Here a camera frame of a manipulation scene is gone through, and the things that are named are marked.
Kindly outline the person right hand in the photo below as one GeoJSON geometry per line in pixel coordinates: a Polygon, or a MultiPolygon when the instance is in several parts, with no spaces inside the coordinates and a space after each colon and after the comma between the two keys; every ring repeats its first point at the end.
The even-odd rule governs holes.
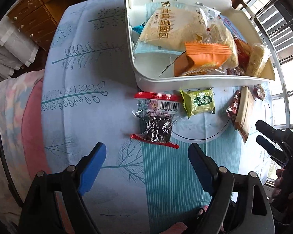
{"type": "Polygon", "coordinates": [[[274,183],[274,189],[272,191],[271,197],[269,198],[269,201],[272,202],[280,197],[282,194],[282,190],[284,187],[285,179],[284,179],[284,169],[278,169],[276,171],[277,179],[274,183]]]}

